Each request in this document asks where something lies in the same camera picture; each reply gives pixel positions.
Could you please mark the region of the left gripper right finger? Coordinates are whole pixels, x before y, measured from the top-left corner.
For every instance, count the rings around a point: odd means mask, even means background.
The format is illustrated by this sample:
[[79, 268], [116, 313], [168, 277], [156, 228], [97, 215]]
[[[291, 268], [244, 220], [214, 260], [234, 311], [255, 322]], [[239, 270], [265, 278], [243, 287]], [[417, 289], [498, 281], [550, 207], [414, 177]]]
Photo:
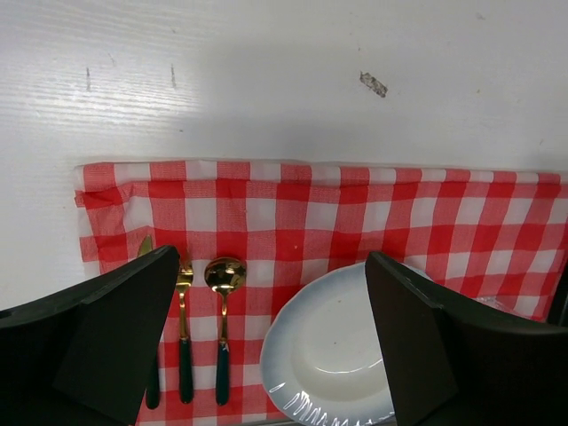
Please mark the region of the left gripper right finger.
[[365, 275], [397, 424], [566, 424], [565, 327], [481, 304], [381, 252]]

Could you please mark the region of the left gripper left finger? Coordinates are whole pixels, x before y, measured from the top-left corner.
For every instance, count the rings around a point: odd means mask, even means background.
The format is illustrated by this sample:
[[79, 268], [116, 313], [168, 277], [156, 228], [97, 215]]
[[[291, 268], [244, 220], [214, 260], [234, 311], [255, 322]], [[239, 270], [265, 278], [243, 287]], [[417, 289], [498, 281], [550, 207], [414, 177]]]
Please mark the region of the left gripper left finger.
[[132, 425], [170, 309], [178, 251], [1, 312], [3, 425]]

